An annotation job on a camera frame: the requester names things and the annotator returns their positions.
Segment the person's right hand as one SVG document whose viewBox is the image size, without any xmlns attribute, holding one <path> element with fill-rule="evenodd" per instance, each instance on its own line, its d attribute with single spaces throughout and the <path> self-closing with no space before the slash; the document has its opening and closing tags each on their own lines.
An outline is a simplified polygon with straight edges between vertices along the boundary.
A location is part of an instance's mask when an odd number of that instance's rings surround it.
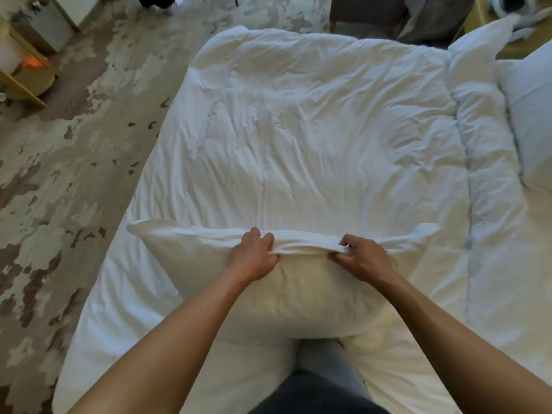
<svg viewBox="0 0 552 414">
<path fill-rule="evenodd" d="M 377 242 L 351 234 L 345 234 L 340 245 L 353 256 L 353 267 L 342 267 L 358 280 L 379 288 L 390 278 L 396 276 L 390 257 Z"/>
</svg>

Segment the grey cloth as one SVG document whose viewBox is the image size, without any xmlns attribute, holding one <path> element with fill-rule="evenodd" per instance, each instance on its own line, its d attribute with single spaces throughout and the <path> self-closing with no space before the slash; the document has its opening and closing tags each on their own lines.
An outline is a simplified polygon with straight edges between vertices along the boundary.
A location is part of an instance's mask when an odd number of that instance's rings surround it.
<svg viewBox="0 0 552 414">
<path fill-rule="evenodd" d="M 397 41 L 416 43 L 450 39 L 475 0 L 405 0 L 406 18 Z"/>
</svg>

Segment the dark shirt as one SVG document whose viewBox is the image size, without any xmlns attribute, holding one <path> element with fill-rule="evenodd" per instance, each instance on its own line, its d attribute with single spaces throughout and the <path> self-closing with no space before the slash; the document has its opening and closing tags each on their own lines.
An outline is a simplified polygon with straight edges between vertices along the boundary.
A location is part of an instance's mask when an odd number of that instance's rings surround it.
<svg viewBox="0 0 552 414">
<path fill-rule="evenodd" d="M 297 370 L 247 414 L 390 414 L 368 398 Z"/>
</svg>

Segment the white duvet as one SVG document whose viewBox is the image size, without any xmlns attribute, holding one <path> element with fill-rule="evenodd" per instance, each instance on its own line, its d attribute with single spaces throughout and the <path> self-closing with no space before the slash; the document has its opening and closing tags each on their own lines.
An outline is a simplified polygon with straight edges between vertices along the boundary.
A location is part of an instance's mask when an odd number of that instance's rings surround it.
<svg viewBox="0 0 552 414">
<path fill-rule="evenodd" d="M 332 34 L 212 37 L 191 61 L 65 358 L 67 414 L 184 299 L 127 225 L 371 238 L 433 302 L 552 385 L 552 209 L 535 220 L 496 83 L 448 82 L 446 50 Z M 338 337 L 392 414 L 460 414 L 384 300 Z M 246 414 L 300 339 L 218 334 L 181 414 Z"/>
</svg>

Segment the grey upholstered chair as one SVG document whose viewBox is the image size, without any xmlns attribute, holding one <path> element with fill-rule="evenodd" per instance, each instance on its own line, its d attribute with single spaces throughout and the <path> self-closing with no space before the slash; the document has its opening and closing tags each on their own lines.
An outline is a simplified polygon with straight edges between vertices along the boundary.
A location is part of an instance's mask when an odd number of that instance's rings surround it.
<svg viewBox="0 0 552 414">
<path fill-rule="evenodd" d="M 406 15 L 406 0 L 332 0 L 329 31 L 335 33 L 339 22 L 364 24 L 380 27 L 395 39 Z"/>
</svg>

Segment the person's left forearm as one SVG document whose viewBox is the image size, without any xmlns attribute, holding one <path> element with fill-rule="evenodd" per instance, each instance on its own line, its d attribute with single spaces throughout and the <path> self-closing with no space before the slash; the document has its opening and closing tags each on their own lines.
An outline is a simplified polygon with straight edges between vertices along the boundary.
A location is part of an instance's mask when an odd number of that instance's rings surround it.
<svg viewBox="0 0 552 414">
<path fill-rule="evenodd" d="M 228 265 L 126 352 L 67 414 L 178 414 L 232 306 L 277 260 Z"/>
</svg>

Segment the grey trousers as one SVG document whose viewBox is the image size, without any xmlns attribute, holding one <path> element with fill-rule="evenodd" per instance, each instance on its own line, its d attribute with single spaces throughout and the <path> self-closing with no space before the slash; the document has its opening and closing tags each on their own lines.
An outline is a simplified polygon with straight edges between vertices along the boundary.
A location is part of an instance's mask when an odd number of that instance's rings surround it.
<svg viewBox="0 0 552 414">
<path fill-rule="evenodd" d="M 371 400 L 359 370 L 339 340 L 302 341 L 296 360 L 298 369 L 314 373 L 355 396 Z"/>
</svg>

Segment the person's left hand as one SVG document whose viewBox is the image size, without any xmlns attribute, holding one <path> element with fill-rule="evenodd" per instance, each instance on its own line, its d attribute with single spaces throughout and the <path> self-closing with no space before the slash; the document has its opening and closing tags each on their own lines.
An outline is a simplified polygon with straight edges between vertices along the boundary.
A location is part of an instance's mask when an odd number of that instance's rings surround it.
<svg viewBox="0 0 552 414">
<path fill-rule="evenodd" d="M 279 255 L 267 253 L 264 235 L 257 227 L 253 227 L 231 249 L 226 268 L 243 285 L 250 285 L 264 278 L 279 262 Z"/>
</svg>

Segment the gold side table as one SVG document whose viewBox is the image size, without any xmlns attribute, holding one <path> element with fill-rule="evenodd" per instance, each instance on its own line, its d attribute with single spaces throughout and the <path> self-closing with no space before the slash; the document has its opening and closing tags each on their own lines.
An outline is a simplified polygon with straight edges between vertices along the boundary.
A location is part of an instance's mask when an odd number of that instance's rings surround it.
<svg viewBox="0 0 552 414">
<path fill-rule="evenodd" d="M 45 109 L 47 104 L 40 96 L 49 91 L 62 73 L 45 56 L 19 34 L 8 22 L 0 16 L 0 41 L 10 37 L 24 50 L 27 56 L 18 68 L 7 73 L 0 68 L 0 86 L 7 99 L 11 101 L 29 101 Z"/>
</svg>

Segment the white cabinet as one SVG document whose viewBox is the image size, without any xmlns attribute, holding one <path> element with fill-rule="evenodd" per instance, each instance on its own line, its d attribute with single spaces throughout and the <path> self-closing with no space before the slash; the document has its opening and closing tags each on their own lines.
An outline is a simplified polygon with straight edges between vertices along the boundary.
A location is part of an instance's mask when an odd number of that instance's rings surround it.
<svg viewBox="0 0 552 414">
<path fill-rule="evenodd" d="M 101 0 L 26 0 L 10 9 L 10 25 L 45 55 L 61 52 Z"/>
</svg>

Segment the white pillow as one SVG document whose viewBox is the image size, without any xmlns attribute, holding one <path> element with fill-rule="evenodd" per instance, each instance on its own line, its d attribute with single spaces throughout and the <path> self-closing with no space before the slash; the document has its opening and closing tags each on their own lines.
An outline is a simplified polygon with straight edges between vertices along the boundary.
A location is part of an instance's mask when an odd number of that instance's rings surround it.
<svg viewBox="0 0 552 414">
<path fill-rule="evenodd" d="M 552 194 L 552 41 L 522 60 L 497 62 L 522 182 Z"/>
<path fill-rule="evenodd" d="M 183 298 L 207 285 L 227 264 L 244 229 L 183 227 L 175 221 L 143 220 L 127 225 L 146 246 Z M 280 255 L 265 278 L 240 295 L 219 335 L 229 341 L 338 338 L 369 330 L 385 305 L 373 287 L 328 259 L 347 253 L 340 238 L 279 230 L 273 253 Z"/>
<path fill-rule="evenodd" d="M 495 58 L 509 42 L 520 21 L 517 14 L 495 20 L 461 36 L 447 49 L 450 56 L 448 82 L 496 83 Z"/>
</svg>

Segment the person's right forearm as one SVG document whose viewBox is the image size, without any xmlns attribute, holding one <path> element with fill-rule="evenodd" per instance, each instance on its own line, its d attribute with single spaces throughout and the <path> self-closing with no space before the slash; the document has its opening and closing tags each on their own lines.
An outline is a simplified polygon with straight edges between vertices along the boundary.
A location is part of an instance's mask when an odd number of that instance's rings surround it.
<svg viewBox="0 0 552 414">
<path fill-rule="evenodd" d="M 396 309 L 462 414 L 552 414 L 552 387 L 394 271 L 368 275 Z"/>
</svg>

